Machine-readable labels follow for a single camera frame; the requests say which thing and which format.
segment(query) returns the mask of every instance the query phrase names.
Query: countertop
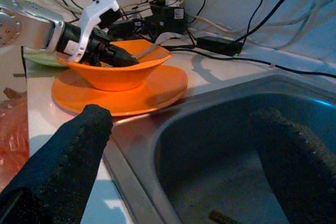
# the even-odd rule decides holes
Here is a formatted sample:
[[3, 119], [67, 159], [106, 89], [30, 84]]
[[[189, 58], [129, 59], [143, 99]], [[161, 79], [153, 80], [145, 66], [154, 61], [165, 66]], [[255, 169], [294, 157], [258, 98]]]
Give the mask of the countertop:
[[[270, 49], [253, 47], [244, 57], [279, 54]], [[274, 71], [274, 68], [241, 61], [218, 61], [192, 53], [175, 53], [165, 65], [183, 69], [188, 75], [185, 96], [232, 86], [254, 75]], [[75, 114], [59, 108], [51, 98], [51, 85], [63, 68], [52, 68], [27, 62], [28, 130], [30, 155], [43, 146], [56, 130]], [[81, 223], [133, 223], [121, 196], [101, 162]]]

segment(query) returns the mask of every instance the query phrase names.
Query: orange saucer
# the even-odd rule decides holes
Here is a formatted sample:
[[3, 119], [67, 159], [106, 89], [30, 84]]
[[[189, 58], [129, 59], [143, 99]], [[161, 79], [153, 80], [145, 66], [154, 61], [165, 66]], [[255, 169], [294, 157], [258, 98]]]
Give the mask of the orange saucer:
[[54, 101], [64, 109], [80, 113], [85, 105], [97, 104], [114, 116], [136, 115], [159, 110], [181, 98], [187, 88], [186, 73], [176, 67], [159, 66], [144, 84], [126, 91], [93, 88], [72, 69], [61, 73], [51, 89]]

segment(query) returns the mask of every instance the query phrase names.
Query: sink basin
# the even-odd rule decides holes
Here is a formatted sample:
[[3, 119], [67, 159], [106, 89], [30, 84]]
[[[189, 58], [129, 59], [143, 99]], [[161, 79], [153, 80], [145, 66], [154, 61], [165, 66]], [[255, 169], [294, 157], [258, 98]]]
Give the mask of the sink basin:
[[134, 222], [214, 223], [217, 210], [239, 223], [289, 223], [258, 152], [266, 140], [250, 133], [251, 113], [267, 108], [336, 153], [336, 93], [281, 75], [118, 122], [104, 162]]

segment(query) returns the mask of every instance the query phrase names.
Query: orange bowl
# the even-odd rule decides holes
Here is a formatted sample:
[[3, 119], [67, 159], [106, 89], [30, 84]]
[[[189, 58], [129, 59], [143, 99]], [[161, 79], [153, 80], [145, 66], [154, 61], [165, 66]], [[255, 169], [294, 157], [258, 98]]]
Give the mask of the orange bowl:
[[[141, 53], [153, 45], [144, 39], [118, 41], [112, 42], [112, 44], [125, 49], [132, 55]], [[62, 56], [58, 57], [58, 61], [73, 69], [96, 89], [122, 91], [134, 89], [143, 84], [151, 72], [171, 58], [171, 56], [172, 54], [168, 50], [159, 46], [142, 56], [139, 59], [139, 64], [130, 67], [94, 67], [77, 62], [69, 62]]]

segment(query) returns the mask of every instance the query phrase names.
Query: orange bag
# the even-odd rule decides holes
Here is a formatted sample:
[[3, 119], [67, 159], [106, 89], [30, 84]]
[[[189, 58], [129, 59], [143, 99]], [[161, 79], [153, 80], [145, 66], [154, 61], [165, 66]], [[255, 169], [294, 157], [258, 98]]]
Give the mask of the orange bag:
[[27, 92], [6, 88], [0, 102], [0, 192], [29, 159]]

